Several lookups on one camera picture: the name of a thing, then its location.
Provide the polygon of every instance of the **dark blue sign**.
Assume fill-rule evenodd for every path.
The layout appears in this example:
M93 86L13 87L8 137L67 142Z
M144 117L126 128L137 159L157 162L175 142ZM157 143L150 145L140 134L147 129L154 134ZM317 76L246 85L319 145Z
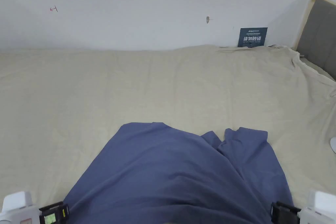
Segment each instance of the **dark blue sign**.
M241 28L238 47L256 47L265 44L267 27L265 28Z

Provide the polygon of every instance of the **blue cloth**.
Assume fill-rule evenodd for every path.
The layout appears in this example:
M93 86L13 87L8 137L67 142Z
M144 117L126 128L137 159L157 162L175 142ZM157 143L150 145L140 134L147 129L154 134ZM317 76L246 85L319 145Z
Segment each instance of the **blue cloth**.
M267 132L197 136L163 123L123 125L64 202L69 224L271 223L293 204Z

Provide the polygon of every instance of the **upholstered headboard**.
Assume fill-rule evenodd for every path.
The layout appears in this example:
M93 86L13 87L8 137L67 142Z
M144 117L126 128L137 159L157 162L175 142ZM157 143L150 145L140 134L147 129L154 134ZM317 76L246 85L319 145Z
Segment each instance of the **upholstered headboard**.
M297 51L336 80L336 5L315 0Z

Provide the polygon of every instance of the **black clamp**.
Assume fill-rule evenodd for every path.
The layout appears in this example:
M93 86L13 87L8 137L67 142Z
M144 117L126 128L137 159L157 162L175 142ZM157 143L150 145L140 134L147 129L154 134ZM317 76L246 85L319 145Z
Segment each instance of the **black clamp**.
M66 224L69 219L69 206L63 201L39 209L40 224Z
M271 204L271 220L274 224L300 224L297 213L301 209L284 204L280 201Z

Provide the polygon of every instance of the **beige bed sheet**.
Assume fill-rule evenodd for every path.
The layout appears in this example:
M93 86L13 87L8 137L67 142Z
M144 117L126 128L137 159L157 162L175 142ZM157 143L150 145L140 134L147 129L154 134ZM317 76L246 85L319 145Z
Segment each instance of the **beige bed sheet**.
M268 131L294 201L336 194L336 83L289 48L0 53L0 199L62 200L118 128Z
M326 76L327 78L334 80L334 78L332 78L332 76L330 74L328 74L326 71L324 71L322 68L320 68L319 66L316 66L315 64L311 63L308 59L306 58L301 58L300 57L300 60L302 62L304 62L304 64L306 64L307 66L311 67L312 69L316 70L319 74L322 74L324 76Z

